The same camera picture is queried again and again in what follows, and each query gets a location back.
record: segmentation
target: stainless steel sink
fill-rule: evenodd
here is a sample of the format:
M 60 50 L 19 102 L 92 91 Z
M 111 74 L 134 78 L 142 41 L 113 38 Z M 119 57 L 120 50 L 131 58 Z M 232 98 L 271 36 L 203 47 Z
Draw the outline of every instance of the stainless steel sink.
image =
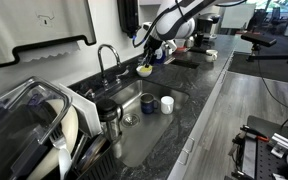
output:
M 158 109 L 152 114 L 144 114 L 141 111 L 140 96 L 143 93 L 151 93 L 158 101 Z M 163 96 L 174 98 L 172 114 L 164 115 L 161 112 L 160 99 Z M 122 137 L 113 147 L 117 158 L 128 167 L 140 165 L 171 124 L 174 114 L 181 110 L 188 98 L 186 93 L 143 80 L 138 80 L 113 95 L 111 99 L 123 105 L 123 119 L 126 119 L 120 124 Z

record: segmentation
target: cup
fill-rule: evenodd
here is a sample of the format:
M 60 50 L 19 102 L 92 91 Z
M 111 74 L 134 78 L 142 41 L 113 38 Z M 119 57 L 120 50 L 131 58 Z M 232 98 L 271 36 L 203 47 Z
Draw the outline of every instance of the cup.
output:
M 154 109 L 157 109 L 157 104 L 152 94 L 145 93 L 141 96 L 141 109 L 144 114 L 153 113 Z
M 206 50 L 206 61 L 207 62 L 214 62 L 217 59 L 217 53 L 218 51 L 210 49 Z
M 161 111 L 163 114 L 171 114 L 173 112 L 174 99 L 170 96 L 164 96 L 161 99 Z

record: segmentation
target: paper towel dispenser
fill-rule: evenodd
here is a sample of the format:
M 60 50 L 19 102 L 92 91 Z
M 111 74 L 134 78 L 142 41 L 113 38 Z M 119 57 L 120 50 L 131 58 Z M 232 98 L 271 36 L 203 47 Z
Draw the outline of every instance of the paper towel dispenser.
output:
M 96 43 L 88 0 L 0 0 L 0 67 L 18 52 L 64 42 Z

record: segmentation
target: white cup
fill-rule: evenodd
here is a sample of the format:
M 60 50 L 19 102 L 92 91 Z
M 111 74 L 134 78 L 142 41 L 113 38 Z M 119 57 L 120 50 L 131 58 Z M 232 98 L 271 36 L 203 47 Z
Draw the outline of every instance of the white cup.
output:
M 171 114 L 173 112 L 174 99 L 170 96 L 164 96 L 161 99 L 161 111 L 163 114 Z
M 217 53 L 218 51 L 216 50 L 206 50 L 206 61 L 207 62 L 214 62 L 217 59 Z

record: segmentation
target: lid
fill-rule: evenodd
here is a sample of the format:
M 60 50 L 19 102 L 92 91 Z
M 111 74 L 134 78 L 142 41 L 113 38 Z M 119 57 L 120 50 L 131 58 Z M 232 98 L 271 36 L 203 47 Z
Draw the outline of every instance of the lid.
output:
M 48 103 L 53 99 L 63 101 L 59 114 Z M 28 147 L 32 143 L 37 144 L 36 148 L 44 144 L 70 106 L 71 99 L 66 94 L 37 77 L 0 96 L 0 179 L 22 175 L 19 164 L 25 162 L 21 160 L 36 152 L 27 152 Z
M 96 108 L 101 121 L 110 121 L 116 117 L 118 105 L 111 99 L 102 99 L 96 103 Z

